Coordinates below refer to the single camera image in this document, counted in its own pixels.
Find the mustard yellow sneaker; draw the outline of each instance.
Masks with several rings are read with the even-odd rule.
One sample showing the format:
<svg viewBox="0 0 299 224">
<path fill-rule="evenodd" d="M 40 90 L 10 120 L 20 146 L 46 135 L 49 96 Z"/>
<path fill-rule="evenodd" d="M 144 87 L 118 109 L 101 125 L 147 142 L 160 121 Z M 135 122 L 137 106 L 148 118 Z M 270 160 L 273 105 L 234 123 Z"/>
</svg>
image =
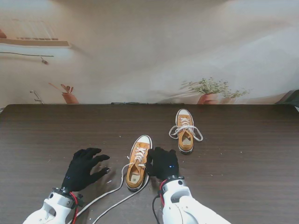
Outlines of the mustard yellow sneaker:
<svg viewBox="0 0 299 224">
<path fill-rule="evenodd" d="M 200 139 L 195 136 L 194 129 L 200 135 Z M 178 149 L 183 154 L 188 154 L 193 150 L 193 139 L 202 141 L 203 137 L 197 127 L 194 126 L 192 115 L 186 109 L 180 109 L 176 115 L 176 125 L 169 131 L 169 136 L 178 139 Z"/>
<path fill-rule="evenodd" d="M 129 190 L 137 191 L 141 188 L 145 177 L 145 163 L 148 150 L 153 148 L 149 136 L 142 135 L 134 143 L 128 167 L 126 184 Z"/>
</svg>

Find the shoe insole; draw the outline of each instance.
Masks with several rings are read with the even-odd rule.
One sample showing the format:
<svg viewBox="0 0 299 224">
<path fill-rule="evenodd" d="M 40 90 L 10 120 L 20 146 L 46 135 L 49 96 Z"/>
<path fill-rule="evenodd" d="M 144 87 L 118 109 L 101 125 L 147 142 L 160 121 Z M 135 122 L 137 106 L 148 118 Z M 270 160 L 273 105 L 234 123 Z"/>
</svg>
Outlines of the shoe insole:
<svg viewBox="0 0 299 224">
<path fill-rule="evenodd" d="M 137 183 L 139 181 L 139 179 L 140 179 L 140 173 L 139 173 L 137 167 L 133 166 L 131 168 L 131 175 L 130 175 L 129 180 L 132 183 Z"/>
<path fill-rule="evenodd" d="M 132 183 L 137 183 L 140 179 L 140 175 L 136 175 L 136 174 L 132 174 L 131 177 L 130 177 L 130 181 Z"/>
<path fill-rule="evenodd" d="M 187 145 L 187 146 L 191 145 L 191 137 L 185 133 L 182 137 L 182 142 L 183 145 Z"/>
</svg>

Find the black glove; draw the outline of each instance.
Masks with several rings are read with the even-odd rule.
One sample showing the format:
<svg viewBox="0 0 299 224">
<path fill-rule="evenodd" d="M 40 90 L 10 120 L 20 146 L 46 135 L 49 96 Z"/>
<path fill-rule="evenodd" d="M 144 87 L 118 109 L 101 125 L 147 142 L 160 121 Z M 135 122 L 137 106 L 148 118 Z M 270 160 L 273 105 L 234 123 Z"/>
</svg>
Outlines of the black glove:
<svg viewBox="0 0 299 224">
<path fill-rule="evenodd" d="M 156 176 L 162 181 L 172 175 L 178 176 L 178 158 L 173 149 L 169 152 L 160 147 L 150 149 L 145 166 L 149 176 Z"/>
<path fill-rule="evenodd" d="M 80 149 L 77 151 L 65 174 L 61 189 L 64 189 L 66 192 L 81 191 L 88 185 L 96 182 L 105 174 L 109 173 L 110 169 L 106 167 L 99 172 L 90 175 L 90 171 L 98 164 L 98 162 L 110 158 L 107 155 L 98 155 L 93 158 L 94 155 L 101 151 L 102 150 L 99 148 Z"/>
</svg>

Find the terracotta pot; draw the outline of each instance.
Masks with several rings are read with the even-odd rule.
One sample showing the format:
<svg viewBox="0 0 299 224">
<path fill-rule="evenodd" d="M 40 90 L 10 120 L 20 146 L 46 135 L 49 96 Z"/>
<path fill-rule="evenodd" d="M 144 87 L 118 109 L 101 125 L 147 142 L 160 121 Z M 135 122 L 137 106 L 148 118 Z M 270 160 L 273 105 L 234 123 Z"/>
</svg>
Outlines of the terracotta pot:
<svg viewBox="0 0 299 224">
<path fill-rule="evenodd" d="M 67 104 L 78 104 L 79 103 L 77 98 L 71 93 L 63 92 L 62 96 L 64 97 L 64 100 Z"/>
<path fill-rule="evenodd" d="M 1 29 L 0 29 L 0 38 L 6 38 L 5 33 L 3 33 Z"/>
<path fill-rule="evenodd" d="M 235 98 L 225 97 L 220 101 L 221 104 L 234 104 Z"/>
<path fill-rule="evenodd" d="M 204 104 L 218 104 L 219 100 L 206 100 Z"/>
<path fill-rule="evenodd" d="M 206 93 L 199 98 L 197 104 L 206 104 L 205 103 L 206 101 L 217 101 L 216 100 L 217 97 L 218 97 L 217 93 Z"/>
</svg>

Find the red wire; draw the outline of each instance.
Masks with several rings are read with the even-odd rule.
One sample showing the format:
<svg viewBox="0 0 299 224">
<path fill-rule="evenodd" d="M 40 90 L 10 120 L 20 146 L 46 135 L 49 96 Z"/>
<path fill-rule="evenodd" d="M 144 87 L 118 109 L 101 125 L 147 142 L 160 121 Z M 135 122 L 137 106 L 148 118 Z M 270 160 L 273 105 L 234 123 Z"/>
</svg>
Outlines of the red wire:
<svg viewBox="0 0 299 224">
<path fill-rule="evenodd" d="M 164 184 L 166 181 L 167 181 L 167 179 L 164 180 L 164 181 L 161 183 L 161 185 L 160 185 L 160 191 L 162 190 L 163 184 Z M 162 205 L 164 206 L 164 199 L 163 199 L 162 193 L 160 193 L 160 198 L 161 198 Z"/>
<path fill-rule="evenodd" d="M 76 197 L 72 192 L 70 192 L 70 195 L 72 195 L 72 197 L 75 199 L 75 203 L 76 203 L 76 205 L 78 205 L 77 197 Z M 78 207 L 76 208 L 76 211 L 75 211 L 75 217 L 74 217 L 74 220 L 73 220 L 72 224 L 74 224 L 74 223 L 76 222 L 77 214 L 78 214 Z"/>
</svg>

